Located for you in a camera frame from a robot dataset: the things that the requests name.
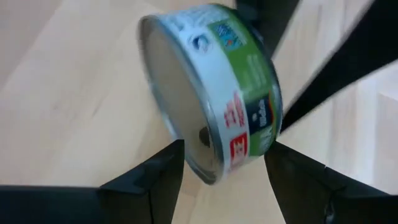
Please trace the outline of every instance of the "can rim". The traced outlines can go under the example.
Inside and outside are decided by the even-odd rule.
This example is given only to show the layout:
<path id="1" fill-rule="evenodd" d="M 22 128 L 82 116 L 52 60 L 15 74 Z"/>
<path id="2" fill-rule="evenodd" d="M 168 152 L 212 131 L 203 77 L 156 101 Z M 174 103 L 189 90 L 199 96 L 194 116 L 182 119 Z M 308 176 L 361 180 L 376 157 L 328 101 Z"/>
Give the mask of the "can rim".
<path id="1" fill-rule="evenodd" d="M 146 51 L 146 29 L 160 29 L 160 31 L 164 34 L 164 37 L 172 43 L 174 47 L 172 47 L 172 50 L 176 54 L 178 61 L 182 64 L 182 67 L 187 74 L 188 80 L 192 84 L 193 91 L 195 91 L 195 94 L 200 101 L 200 107 L 202 112 L 205 114 L 204 117 L 206 119 L 210 139 L 213 143 L 213 150 L 215 152 L 216 160 L 218 161 L 218 166 L 216 169 L 215 174 L 212 172 L 209 172 L 207 170 L 202 169 L 190 156 L 189 150 L 186 150 L 185 153 L 185 160 L 188 162 L 188 165 L 192 168 L 194 173 L 198 175 L 206 184 L 213 185 L 219 182 L 223 176 L 224 176 L 224 155 L 223 155 L 223 145 L 221 143 L 221 138 L 219 135 L 219 130 L 216 125 L 216 118 L 215 114 L 213 112 L 213 108 L 210 105 L 210 97 L 207 95 L 207 92 L 205 91 L 205 88 L 197 74 L 197 71 L 195 70 L 194 66 L 190 62 L 190 57 L 187 55 L 186 52 L 184 52 L 180 42 L 177 40 L 177 38 L 169 31 L 156 16 L 144 16 L 141 18 L 139 21 L 139 46 L 140 46 L 140 51 L 142 54 L 142 60 L 145 64 L 145 69 L 146 69 L 146 77 L 148 79 L 148 82 L 150 84 L 150 89 L 152 91 L 152 94 L 154 95 L 154 98 L 157 102 L 157 106 L 162 114 L 162 118 L 165 122 L 165 125 L 169 132 L 171 133 L 172 137 L 174 139 L 181 139 L 181 134 L 178 133 L 178 129 L 173 125 L 172 120 L 168 116 L 167 110 L 165 109 L 164 105 L 164 100 L 158 91 L 154 77 L 151 73 L 151 70 L 148 66 L 148 56 L 147 56 L 147 51 Z"/>

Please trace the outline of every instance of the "tin can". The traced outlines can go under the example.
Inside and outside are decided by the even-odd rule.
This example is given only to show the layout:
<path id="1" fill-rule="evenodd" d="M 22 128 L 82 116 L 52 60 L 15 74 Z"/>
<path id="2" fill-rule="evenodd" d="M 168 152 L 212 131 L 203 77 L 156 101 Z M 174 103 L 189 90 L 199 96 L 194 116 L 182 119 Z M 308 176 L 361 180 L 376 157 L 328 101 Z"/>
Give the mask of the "tin can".
<path id="1" fill-rule="evenodd" d="M 148 81 L 185 159 L 207 184 L 263 155 L 280 131 L 282 98 L 261 38 L 217 4 L 143 17 Z"/>

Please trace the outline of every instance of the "metal can lid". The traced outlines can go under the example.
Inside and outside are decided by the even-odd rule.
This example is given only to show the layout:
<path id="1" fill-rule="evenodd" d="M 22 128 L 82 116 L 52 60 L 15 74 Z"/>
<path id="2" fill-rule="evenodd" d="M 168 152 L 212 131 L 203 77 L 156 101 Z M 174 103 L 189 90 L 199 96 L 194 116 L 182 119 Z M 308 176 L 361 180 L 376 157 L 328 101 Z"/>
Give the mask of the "metal can lid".
<path id="1" fill-rule="evenodd" d="M 162 116 L 174 137 L 185 140 L 185 158 L 194 172 L 214 184 L 223 175 L 224 158 L 208 95 L 190 59 L 157 17 L 141 19 L 140 35 L 149 83 Z"/>

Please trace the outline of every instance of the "green label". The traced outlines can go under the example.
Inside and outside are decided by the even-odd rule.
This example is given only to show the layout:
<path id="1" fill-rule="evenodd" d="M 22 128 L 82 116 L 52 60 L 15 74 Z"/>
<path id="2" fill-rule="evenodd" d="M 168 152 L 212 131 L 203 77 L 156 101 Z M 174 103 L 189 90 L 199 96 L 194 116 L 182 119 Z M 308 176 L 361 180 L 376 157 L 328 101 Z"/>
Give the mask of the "green label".
<path id="1" fill-rule="evenodd" d="M 246 27 L 229 12 L 230 18 L 208 25 L 227 56 L 248 114 L 249 156 L 265 153 L 276 136 L 275 96 L 271 68 Z"/>

